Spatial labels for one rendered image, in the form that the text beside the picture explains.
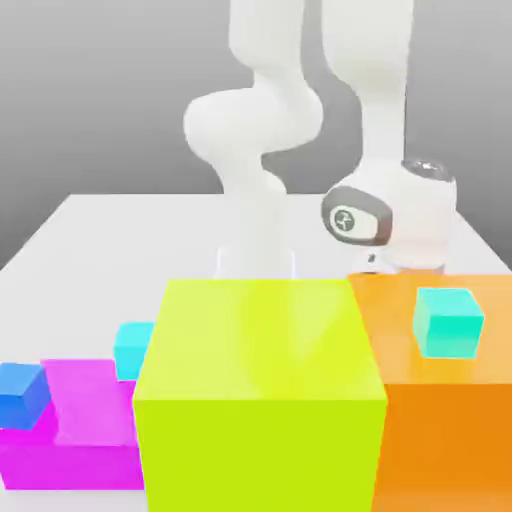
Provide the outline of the large magenta box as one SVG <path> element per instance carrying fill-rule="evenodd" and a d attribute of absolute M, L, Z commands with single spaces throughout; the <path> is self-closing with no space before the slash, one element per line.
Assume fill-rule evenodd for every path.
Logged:
<path fill-rule="evenodd" d="M 132 446 L 55 443 L 52 400 L 30 430 L 0 430 L 0 477 L 9 491 L 139 491 L 144 488 L 138 439 Z"/>

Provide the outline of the small cyan cube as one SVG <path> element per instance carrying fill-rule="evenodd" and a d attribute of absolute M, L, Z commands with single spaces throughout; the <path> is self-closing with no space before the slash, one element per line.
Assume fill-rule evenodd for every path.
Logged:
<path fill-rule="evenodd" d="M 136 381 L 151 341 L 153 322 L 129 322 L 120 325 L 113 353 L 119 381 Z"/>

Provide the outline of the large yellow-green box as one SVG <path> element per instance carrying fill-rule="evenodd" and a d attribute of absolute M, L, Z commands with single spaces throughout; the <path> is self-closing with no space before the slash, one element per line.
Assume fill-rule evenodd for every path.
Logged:
<path fill-rule="evenodd" d="M 178 279 L 134 393 L 148 512 L 371 512 L 387 395 L 345 279 Z"/>

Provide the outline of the small magenta cube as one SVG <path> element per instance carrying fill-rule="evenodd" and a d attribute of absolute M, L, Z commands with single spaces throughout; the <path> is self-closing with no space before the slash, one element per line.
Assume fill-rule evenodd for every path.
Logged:
<path fill-rule="evenodd" d="M 43 362 L 61 446 L 111 447 L 137 443 L 132 396 L 136 382 L 120 381 L 110 359 Z"/>

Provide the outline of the small teal cube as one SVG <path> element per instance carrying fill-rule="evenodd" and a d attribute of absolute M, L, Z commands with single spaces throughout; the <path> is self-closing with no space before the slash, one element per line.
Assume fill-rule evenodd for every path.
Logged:
<path fill-rule="evenodd" d="M 424 358 L 475 359 L 484 320 L 467 288 L 417 290 L 412 332 Z"/>

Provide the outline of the small blue cube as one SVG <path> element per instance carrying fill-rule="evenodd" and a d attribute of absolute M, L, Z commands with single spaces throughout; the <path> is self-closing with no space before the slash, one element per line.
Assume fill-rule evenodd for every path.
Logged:
<path fill-rule="evenodd" d="M 50 401 L 41 364 L 0 363 L 0 428 L 32 429 Z"/>

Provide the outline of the large orange box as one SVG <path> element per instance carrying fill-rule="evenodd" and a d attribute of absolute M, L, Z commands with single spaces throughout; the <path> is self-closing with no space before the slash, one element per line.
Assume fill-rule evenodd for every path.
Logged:
<path fill-rule="evenodd" d="M 512 276 L 353 275 L 388 395 L 372 512 L 512 512 Z M 469 289 L 485 314 L 474 360 L 421 356 L 420 287 Z"/>

